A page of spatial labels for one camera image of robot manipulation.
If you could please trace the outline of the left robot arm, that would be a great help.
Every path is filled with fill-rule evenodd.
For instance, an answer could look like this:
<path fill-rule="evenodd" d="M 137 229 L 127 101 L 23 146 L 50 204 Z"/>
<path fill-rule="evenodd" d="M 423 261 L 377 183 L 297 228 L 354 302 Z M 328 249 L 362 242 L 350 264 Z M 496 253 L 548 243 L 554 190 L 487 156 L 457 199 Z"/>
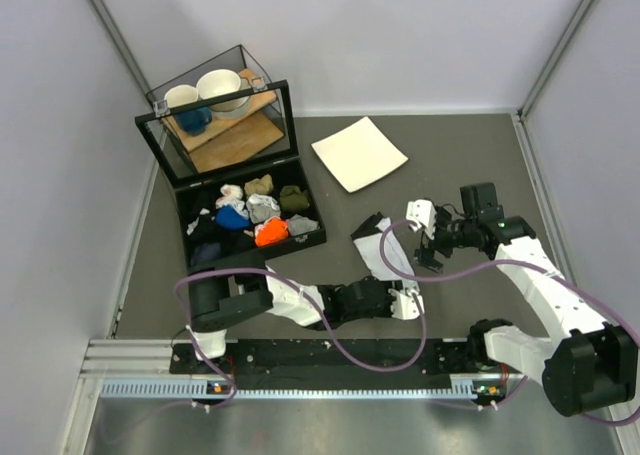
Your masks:
<path fill-rule="evenodd" d="M 374 276 L 347 285 L 302 285 L 265 270 L 265 275 L 233 273 L 237 295 L 230 292 L 228 275 L 189 283 L 187 331 L 195 343 L 191 356 L 203 370 L 216 371 L 226 362 L 229 328 L 264 313 L 325 332 L 366 318 L 418 319 L 426 324 L 416 285 Z"/>

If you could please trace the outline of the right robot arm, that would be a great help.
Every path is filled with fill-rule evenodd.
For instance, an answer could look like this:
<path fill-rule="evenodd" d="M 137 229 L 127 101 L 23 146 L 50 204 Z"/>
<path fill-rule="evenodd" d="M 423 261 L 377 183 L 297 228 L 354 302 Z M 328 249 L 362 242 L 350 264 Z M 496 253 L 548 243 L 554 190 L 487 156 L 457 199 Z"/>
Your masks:
<path fill-rule="evenodd" d="M 629 329 L 607 320 L 566 284 L 534 229 L 520 216 L 508 217 L 493 183 L 461 188 L 462 211 L 428 199 L 411 201 L 406 216 L 421 241 L 415 252 L 423 267 L 439 273 L 438 255 L 475 248 L 496 262 L 546 330 L 530 336 L 504 319 L 474 324 L 467 359 L 487 371 L 502 363 L 542 386 L 565 417 L 631 401 L 636 395 L 639 348 Z"/>

